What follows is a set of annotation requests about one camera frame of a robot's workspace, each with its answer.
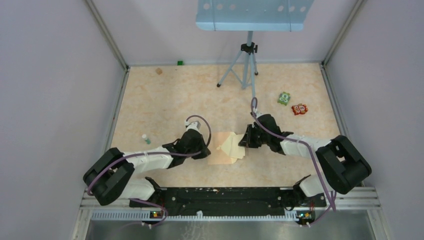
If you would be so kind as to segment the peach envelope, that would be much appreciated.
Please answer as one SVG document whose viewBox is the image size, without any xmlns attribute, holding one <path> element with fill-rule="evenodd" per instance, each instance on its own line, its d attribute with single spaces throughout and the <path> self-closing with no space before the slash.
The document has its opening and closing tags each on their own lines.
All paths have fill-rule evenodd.
<svg viewBox="0 0 424 240">
<path fill-rule="evenodd" d="M 213 132 L 209 150 L 210 156 L 207 157 L 209 165 L 231 165 L 237 160 L 245 157 L 245 148 L 239 146 L 243 134 L 235 132 Z"/>
</svg>

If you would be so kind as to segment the green white glue stick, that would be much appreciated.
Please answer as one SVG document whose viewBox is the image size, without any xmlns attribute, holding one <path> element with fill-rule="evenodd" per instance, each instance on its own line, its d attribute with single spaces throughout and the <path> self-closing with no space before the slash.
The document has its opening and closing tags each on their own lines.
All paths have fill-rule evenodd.
<svg viewBox="0 0 424 240">
<path fill-rule="evenodd" d="M 149 139 L 149 137 L 146 134 L 143 134 L 141 137 L 146 144 L 148 144 L 148 145 L 151 144 L 151 140 Z"/>
</svg>

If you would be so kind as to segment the cream paper letter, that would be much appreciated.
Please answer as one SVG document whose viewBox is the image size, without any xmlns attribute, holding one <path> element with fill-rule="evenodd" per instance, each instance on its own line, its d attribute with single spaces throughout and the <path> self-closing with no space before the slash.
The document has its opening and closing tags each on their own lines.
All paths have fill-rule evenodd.
<svg viewBox="0 0 424 240">
<path fill-rule="evenodd" d="M 238 146 L 242 137 L 243 134 L 236 134 L 235 132 L 217 133 L 216 150 L 219 153 L 219 158 L 217 160 L 218 165 L 234 164 L 237 160 L 244 158 L 246 155 L 245 148 Z"/>
</svg>

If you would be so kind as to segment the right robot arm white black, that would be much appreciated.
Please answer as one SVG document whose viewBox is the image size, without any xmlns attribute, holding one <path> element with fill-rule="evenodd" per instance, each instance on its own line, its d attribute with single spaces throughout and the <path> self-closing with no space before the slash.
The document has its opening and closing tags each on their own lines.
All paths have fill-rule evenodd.
<svg viewBox="0 0 424 240">
<path fill-rule="evenodd" d="M 293 200 L 299 206 L 307 206 L 319 194 L 345 195 L 372 173 L 370 164 L 346 136 L 325 139 L 282 131 L 270 114 L 249 124 L 238 145 L 251 149 L 266 145 L 280 155 L 312 160 L 317 173 L 294 185 Z"/>
</svg>

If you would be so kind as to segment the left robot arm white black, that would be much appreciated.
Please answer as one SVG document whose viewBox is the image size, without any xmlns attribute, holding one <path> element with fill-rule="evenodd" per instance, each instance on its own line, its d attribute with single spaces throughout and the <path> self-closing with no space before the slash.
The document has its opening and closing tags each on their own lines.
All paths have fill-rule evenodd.
<svg viewBox="0 0 424 240">
<path fill-rule="evenodd" d="M 203 135 L 186 130 L 181 138 L 151 150 L 122 152 L 108 149 L 83 175 L 86 193 L 101 206 L 118 199 L 139 199 L 154 207 L 160 202 L 159 187 L 152 180 L 136 180 L 135 175 L 152 170 L 171 169 L 186 159 L 204 159 L 211 154 Z"/>
</svg>

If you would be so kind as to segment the green toy block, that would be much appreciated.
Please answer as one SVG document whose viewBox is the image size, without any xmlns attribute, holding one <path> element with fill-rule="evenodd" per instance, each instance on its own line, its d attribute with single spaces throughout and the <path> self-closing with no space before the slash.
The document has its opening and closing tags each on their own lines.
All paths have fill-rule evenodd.
<svg viewBox="0 0 424 240">
<path fill-rule="evenodd" d="M 290 99 L 291 99 L 290 93 L 284 91 L 279 95 L 279 97 L 277 99 L 277 103 L 284 105 L 284 106 L 287 106 Z"/>
</svg>

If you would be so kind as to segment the red toy block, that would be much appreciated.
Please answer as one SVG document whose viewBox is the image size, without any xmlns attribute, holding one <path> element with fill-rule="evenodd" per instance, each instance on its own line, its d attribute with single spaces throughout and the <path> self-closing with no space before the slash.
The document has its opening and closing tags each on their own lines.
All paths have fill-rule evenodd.
<svg viewBox="0 0 424 240">
<path fill-rule="evenodd" d="M 295 116 L 297 115 L 304 115 L 308 112 L 308 107 L 306 104 L 297 104 L 297 105 L 292 105 L 291 106 L 292 112 Z"/>
</svg>

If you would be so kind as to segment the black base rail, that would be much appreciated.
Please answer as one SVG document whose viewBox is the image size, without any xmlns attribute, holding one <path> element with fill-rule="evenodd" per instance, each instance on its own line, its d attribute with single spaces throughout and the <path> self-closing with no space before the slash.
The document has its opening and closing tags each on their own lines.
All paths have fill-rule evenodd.
<svg viewBox="0 0 424 240">
<path fill-rule="evenodd" d="M 294 208 L 326 207 L 322 193 L 306 197 L 298 189 L 281 187 L 168 187 L 149 199 L 170 216 L 282 216 Z"/>
</svg>

